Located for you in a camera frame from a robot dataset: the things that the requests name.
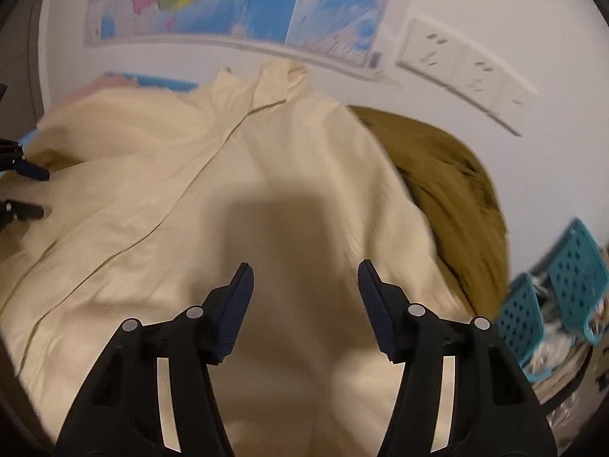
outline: map poster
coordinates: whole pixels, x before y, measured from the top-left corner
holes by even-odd
[[[85,42],[204,35],[287,45],[375,68],[373,43],[388,0],[89,0]]]

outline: clothing pile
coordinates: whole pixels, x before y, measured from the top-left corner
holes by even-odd
[[[26,148],[51,181],[0,180],[2,197],[47,209],[0,234],[0,330],[53,439],[124,319],[172,319],[242,261],[252,302],[233,354],[210,371],[240,456],[378,452],[402,367],[378,351],[357,289],[363,259],[440,317],[494,316],[505,227],[482,166],[451,136],[356,117],[289,61],[190,93],[90,93],[48,112]],[[446,360],[447,392],[453,370]],[[177,448],[167,393],[159,406]],[[451,413],[443,396],[434,448]]]

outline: cream fabric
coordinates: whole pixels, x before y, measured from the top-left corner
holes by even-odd
[[[439,316],[470,317],[379,143],[305,77],[275,61],[189,94],[108,89],[40,122],[27,154],[76,162],[46,183],[2,181],[0,197],[51,211],[0,235],[0,328],[53,438],[125,318],[172,319],[244,260],[252,302],[211,369],[236,455],[376,454],[401,366],[378,351],[357,265],[372,259]],[[447,420],[450,408],[438,441]]]

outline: olive brown garment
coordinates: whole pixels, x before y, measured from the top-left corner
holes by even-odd
[[[474,153],[427,123],[351,106],[397,166],[434,233],[444,280],[471,313],[494,318],[507,290],[507,230]]]

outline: blue perforated basket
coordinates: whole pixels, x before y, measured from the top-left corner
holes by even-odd
[[[528,273],[523,273],[513,282],[512,292],[501,307],[495,328],[519,365],[524,366],[544,337],[543,317]],[[531,375],[525,371],[532,382],[543,380],[551,373],[547,370]]]
[[[567,230],[546,272],[563,325],[596,345],[602,332],[594,335],[590,320],[607,290],[609,272],[599,247],[580,219]]]

